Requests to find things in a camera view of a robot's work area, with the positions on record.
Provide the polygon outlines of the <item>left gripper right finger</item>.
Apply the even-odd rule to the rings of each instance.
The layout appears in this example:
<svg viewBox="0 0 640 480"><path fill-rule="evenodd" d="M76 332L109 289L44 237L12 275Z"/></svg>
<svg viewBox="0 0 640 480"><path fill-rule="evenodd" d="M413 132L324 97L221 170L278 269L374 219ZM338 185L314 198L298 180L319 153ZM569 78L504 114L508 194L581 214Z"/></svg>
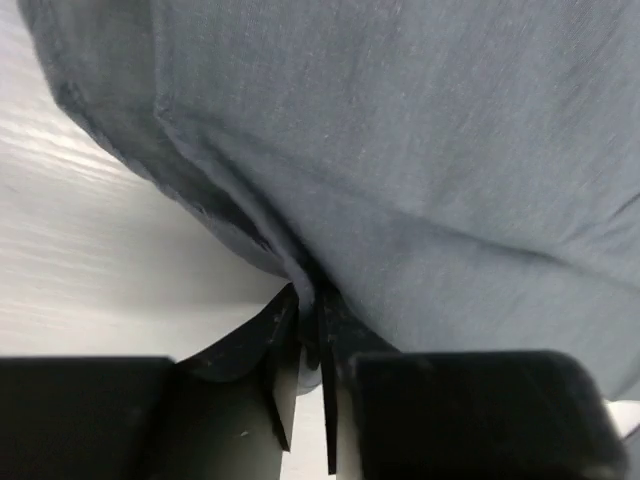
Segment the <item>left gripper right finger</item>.
<svg viewBox="0 0 640 480"><path fill-rule="evenodd" d="M328 471L331 475L360 475L362 459L350 360L357 354L396 353L398 349L359 320L333 288L318 300L317 326Z"/></svg>

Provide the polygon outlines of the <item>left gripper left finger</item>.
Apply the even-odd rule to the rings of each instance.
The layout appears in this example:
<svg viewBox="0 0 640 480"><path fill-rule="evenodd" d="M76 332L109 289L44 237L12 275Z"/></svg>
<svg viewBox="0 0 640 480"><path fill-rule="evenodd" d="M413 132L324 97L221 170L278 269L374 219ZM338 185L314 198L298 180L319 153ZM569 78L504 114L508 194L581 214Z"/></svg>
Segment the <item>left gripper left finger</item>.
<svg viewBox="0 0 640 480"><path fill-rule="evenodd" d="M298 389L298 297L286 285L253 318L177 367L200 380L223 384L257 376L259 391L281 448L291 450Z"/></svg>

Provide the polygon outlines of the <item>grey long sleeve shirt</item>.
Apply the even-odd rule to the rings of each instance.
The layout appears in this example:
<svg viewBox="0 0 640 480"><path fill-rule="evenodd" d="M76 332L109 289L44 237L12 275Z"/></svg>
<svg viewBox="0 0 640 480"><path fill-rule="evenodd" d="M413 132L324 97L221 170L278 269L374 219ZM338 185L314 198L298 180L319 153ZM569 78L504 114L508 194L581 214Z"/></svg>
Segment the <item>grey long sleeve shirt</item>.
<svg viewBox="0 0 640 480"><path fill-rule="evenodd" d="M639 396L635 1L23 1L57 105L309 313Z"/></svg>

